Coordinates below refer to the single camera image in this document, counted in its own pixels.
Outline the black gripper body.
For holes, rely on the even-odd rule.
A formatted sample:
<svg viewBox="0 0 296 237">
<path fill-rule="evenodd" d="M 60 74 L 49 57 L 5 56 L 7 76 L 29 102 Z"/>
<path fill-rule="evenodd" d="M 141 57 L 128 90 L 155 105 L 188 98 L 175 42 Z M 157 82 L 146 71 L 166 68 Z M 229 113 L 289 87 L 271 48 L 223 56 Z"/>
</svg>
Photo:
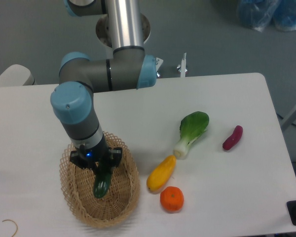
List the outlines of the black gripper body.
<svg viewBox="0 0 296 237">
<path fill-rule="evenodd" d="M 112 174 L 119 166 L 123 155 L 121 147 L 112 148 L 108 145 L 104 134 L 93 147 L 87 148 L 86 143 L 76 147 L 70 153 L 70 162 L 80 169 L 90 169 L 95 175 Z"/>
</svg>

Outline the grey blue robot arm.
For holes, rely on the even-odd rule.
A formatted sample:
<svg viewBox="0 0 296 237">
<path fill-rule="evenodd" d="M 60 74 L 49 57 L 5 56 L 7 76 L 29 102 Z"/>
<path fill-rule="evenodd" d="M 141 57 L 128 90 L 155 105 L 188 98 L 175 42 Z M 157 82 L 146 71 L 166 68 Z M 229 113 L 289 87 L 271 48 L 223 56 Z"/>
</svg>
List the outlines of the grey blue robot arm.
<svg viewBox="0 0 296 237">
<path fill-rule="evenodd" d="M 50 96 L 55 116 L 71 139 L 71 162 L 95 174 L 111 173 L 121 161 L 121 149 L 110 149 L 95 113 L 98 92 L 139 89 L 155 85 L 156 59 L 144 50 L 139 3 L 136 0 L 67 0 L 72 16 L 105 14 L 112 58 L 92 61 L 80 52 L 64 56 L 59 85 Z"/>
</svg>

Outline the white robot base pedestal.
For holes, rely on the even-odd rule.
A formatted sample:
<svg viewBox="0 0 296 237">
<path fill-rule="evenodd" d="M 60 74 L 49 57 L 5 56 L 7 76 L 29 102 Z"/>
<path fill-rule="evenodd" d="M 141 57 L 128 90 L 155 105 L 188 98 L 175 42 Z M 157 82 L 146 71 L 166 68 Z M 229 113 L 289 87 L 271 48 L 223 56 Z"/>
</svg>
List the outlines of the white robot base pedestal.
<svg viewBox="0 0 296 237">
<path fill-rule="evenodd" d="M 96 34 L 112 51 L 112 58 L 106 60 L 110 82 L 138 88 L 156 83 L 163 60 L 145 53 L 144 43 L 150 36 L 150 23 L 143 14 L 105 14 L 96 25 Z"/>
</svg>

